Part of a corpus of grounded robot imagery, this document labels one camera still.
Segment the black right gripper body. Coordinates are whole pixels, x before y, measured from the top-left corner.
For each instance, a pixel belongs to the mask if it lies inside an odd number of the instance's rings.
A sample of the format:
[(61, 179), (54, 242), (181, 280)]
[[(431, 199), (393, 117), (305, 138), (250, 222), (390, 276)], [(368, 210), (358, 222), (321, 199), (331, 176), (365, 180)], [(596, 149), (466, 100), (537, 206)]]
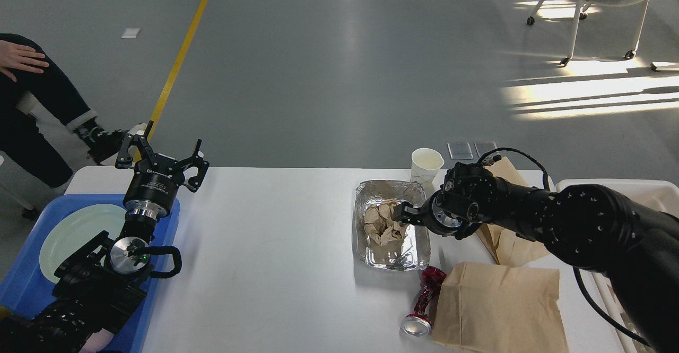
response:
[(446, 209), (443, 203), (443, 191), (436, 191), (427, 199), (425, 204), (422, 225), (436, 235), (442, 237), (465, 238), (465, 225), (461, 218)]

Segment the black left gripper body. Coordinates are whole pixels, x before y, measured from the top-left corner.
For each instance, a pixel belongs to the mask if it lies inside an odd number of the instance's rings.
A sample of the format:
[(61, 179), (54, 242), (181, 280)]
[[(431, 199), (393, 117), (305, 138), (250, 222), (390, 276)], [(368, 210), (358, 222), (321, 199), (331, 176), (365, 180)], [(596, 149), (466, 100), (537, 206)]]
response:
[(172, 213), (185, 174), (165, 174), (152, 169), (133, 168), (133, 179), (123, 199), (129, 214), (161, 219)]

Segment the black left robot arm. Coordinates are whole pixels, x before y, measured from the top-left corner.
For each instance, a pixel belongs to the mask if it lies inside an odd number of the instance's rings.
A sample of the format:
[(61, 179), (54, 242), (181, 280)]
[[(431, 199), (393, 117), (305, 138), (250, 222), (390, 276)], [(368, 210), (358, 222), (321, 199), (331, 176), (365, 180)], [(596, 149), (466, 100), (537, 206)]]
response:
[(142, 134), (126, 133), (117, 169), (133, 169), (122, 201), (125, 220), (117, 238), (106, 230), (73, 252), (54, 271), (54, 301), (23, 321), (2, 316), (2, 352), (80, 352), (96, 333), (119, 333), (146, 299), (142, 284), (180, 273), (182, 257), (174, 246), (153, 246), (155, 228), (171, 214), (181, 186), (196, 192), (210, 167), (202, 140), (182, 160), (153, 151), (153, 122)]

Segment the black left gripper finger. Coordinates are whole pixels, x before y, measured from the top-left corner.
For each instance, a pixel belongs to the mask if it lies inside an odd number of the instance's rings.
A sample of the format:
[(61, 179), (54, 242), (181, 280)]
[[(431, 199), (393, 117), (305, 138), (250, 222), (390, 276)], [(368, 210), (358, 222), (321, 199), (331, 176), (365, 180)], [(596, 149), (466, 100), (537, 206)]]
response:
[(170, 180), (177, 186), (184, 186), (196, 193), (203, 184), (210, 162), (201, 155), (202, 140), (196, 141), (194, 151), (189, 157), (177, 160), (170, 165)]
[(165, 173), (158, 154), (153, 152), (150, 145), (150, 132), (154, 121), (134, 125), (122, 138), (122, 143), (116, 155), (117, 169), (133, 169), (141, 164), (142, 172)]

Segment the person's left hand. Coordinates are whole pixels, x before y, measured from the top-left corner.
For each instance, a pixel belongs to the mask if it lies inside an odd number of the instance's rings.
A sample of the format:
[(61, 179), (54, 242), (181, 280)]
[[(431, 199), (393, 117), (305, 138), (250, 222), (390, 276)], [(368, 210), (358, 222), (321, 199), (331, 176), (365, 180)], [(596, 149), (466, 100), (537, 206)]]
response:
[(49, 66), (46, 55), (36, 49), (9, 41), (1, 41), (1, 73), (12, 82), (17, 81), (14, 72), (43, 73)]

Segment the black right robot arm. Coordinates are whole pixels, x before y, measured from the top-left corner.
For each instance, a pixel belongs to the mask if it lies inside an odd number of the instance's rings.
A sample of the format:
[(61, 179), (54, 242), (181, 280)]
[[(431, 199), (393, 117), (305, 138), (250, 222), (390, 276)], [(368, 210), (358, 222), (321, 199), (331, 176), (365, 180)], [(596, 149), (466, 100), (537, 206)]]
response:
[(458, 240), (495, 224), (540, 242), (572, 266), (580, 290), (582, 270), (608, 278), (638, 334), (594, 306), (609, 324), (656, 352), (677, 352), (677, 217), (599, 184), (551, 192), (543, 166), (543, 188), (513, 184), (488, 170), (499, 152), (457, 162), (422, 207), (398, 204), (393, 219)]

